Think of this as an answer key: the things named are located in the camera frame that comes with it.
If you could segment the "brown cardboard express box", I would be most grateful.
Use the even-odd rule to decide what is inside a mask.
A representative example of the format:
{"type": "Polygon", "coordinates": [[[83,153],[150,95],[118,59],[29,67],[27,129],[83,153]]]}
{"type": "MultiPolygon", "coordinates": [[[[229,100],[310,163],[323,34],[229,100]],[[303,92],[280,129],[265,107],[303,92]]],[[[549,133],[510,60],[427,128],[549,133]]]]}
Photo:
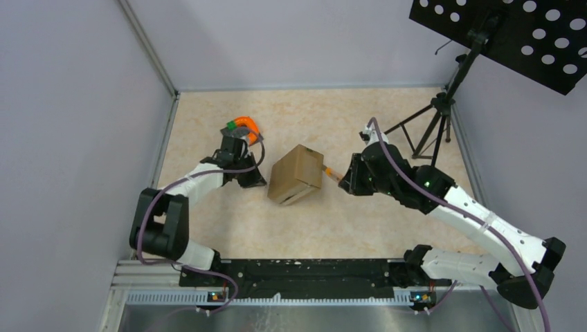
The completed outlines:
{"type": "Polygon", "coordinates": [[[267,197],[288,206],[321,190],[324,155],[304,145],[295,146],[271,169],[267,197]]]}

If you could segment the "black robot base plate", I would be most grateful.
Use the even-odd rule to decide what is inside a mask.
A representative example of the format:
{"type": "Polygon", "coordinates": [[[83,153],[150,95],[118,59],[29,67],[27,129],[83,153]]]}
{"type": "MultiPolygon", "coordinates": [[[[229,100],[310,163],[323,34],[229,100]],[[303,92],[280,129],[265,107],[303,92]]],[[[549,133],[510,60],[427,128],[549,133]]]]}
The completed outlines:
{"type": "Polygon", "coordinates": [[[237,291],[238,299],[384,299],[401,288],[451,285],[417,276],[400,259],[222,259],[212,271],[182,268],[179,285],[237,291]]]}

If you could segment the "orange utility knife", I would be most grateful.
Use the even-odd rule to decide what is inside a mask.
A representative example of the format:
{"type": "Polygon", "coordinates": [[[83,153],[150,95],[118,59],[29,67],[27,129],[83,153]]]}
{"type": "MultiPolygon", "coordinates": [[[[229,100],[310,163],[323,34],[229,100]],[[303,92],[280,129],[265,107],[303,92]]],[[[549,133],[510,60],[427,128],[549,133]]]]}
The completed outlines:
{"type": "Polygon", "coordinates": [[[343,176],[341,174],[339,174],[337,171],[333,170],[331,167],[328,167],[326,165],[322,166],[322,170],[323,172],[327,175],[328,178],[332,179],[333,181],[339,183],[343,176]]]}

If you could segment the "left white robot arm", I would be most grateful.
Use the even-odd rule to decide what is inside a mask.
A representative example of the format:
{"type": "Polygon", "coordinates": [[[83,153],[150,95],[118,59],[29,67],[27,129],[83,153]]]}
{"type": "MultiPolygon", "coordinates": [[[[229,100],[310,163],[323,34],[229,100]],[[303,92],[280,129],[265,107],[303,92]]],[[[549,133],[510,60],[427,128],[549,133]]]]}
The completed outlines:
{"type": "Polygon", "coordinates": [[[160,189],[148,187],[138,198],[129,244],[143,264],[178,263],[196,268],[196,278],[213,286],[222,277],[216,251],[190,238],[190,208],[209,193],[236,180],[240,187],[266,185],[259,161],[245,138],[224,136],[212,156],[160,189]]]}

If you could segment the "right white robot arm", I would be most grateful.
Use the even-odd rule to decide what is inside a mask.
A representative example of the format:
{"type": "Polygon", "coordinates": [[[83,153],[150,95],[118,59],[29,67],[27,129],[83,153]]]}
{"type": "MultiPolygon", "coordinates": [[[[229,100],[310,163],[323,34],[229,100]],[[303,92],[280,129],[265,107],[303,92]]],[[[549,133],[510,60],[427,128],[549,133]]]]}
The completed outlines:
{"type": "Polygon", "coordinates": [[[512,226],[439,169],[410,166],[393,145],[373,143],[353,154],[338,186],[353,196],[390,196],[455,228],[485,250],[482,255],[428,245],[407,250],[406,276],[415,285],[430,279],[457,280],[496,289],[507,301],[536,309],[566,250],[556,237],[540,239],[512,226]]]}

